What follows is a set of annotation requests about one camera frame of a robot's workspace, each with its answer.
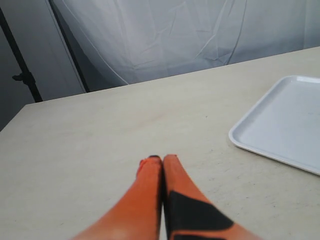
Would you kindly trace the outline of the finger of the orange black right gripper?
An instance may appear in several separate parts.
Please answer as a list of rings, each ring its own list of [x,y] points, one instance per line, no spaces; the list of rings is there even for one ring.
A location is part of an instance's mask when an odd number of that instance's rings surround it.
[[[168,240],[260,240],[231,220],[199,190],[177,155],[163,159],[164,216]]]

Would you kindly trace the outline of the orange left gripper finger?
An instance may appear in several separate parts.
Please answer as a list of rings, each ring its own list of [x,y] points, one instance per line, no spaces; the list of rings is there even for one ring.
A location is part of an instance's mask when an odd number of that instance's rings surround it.
[[[158,240],[162,211],[162,160],[140,161],[136,178],[122,198],[74,240]]]

